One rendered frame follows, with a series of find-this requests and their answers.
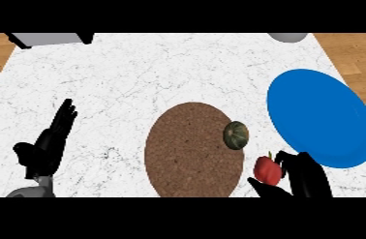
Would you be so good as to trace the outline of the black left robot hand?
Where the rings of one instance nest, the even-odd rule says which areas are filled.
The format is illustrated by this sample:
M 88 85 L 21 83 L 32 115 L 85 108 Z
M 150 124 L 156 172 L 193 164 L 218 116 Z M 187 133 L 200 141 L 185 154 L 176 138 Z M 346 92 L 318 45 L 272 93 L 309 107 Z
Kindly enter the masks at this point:
M 18 164 L 24 167 L 24 179 L 52 176 L 60 165 L 66 139 L 76 116 L 72 100 L 64 99 L 55 112 L 49 128 L 45 129 L 33 144 L 17 142 L 13 146 Z

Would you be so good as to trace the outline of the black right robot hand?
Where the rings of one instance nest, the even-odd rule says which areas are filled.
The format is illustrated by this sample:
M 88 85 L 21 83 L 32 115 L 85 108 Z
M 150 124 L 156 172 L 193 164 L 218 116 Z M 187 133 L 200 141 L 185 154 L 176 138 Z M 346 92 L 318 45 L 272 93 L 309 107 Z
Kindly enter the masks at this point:
M 291 192 L 287 193 L 277 185 L 265 185 L 249 177 L 247 181 L 259 197 L 331 197 L 321 165 L 312 161 L 305 152 L 291 155 L 280 151 L 272 162 L 281 168 L 281 178 L 289 175 Z

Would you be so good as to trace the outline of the red bell pepper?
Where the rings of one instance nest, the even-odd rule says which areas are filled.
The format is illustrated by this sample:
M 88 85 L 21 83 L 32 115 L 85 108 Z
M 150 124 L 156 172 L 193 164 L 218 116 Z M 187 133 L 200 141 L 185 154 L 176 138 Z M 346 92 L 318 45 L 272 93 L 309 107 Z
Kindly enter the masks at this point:
M 253 178 L 265 185 L 275 186 L 281 179 L 281 168 L 272 162 L 271 155 L 261 156 L 255 160 Z

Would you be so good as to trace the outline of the blue plate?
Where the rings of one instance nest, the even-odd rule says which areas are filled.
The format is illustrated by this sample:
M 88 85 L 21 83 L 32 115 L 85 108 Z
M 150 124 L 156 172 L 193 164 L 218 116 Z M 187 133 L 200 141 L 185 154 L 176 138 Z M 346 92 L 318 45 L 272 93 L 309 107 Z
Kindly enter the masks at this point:
M 278 135 L 315 163 L 349 168 L 366 162 L 366 104 L 333 77 L 308 69 L 283 72 L 265 102 Z

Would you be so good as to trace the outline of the round brown placemat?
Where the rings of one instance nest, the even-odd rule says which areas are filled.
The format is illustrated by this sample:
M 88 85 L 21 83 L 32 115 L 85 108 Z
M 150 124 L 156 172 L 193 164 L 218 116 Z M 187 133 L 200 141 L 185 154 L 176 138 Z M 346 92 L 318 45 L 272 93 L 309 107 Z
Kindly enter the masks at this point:
M 244 153 L 222 140 L 225 114 L 201 103 L 175 105 L 150 128 L 144 165 L 159 196 L 227 197 L 240 180 Z

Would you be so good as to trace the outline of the dark green squash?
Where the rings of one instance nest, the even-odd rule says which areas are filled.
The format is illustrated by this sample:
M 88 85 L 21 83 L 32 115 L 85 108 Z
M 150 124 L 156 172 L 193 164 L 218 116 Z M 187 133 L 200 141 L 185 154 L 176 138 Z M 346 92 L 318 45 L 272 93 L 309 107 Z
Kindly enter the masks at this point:
M 225 146 L 232 150 L 240 150 L 247 145 L 249 130 L 241 122 L 232 121 L 225 125 L 222 141 Z

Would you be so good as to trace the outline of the grey and black appliance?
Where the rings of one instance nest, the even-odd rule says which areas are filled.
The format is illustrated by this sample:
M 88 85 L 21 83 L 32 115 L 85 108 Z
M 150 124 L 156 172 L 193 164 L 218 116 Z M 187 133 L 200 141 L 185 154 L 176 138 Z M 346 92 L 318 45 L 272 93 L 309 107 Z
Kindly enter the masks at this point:
M 29 49 L 36 45 L 58 45 L 70 43 L 83 43 L 88 45 L 92 41 L 92 33 L 7 33 L 8 41 L 20 49 Z

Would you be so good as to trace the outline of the grey round object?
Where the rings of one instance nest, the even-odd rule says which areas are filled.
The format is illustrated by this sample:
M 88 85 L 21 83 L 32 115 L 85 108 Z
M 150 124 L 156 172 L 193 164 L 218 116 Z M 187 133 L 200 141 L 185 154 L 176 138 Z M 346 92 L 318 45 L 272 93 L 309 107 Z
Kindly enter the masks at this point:
M 281 43 L 297 43 L 306 36 L 305 33 L 269 33 L 268 36 Z

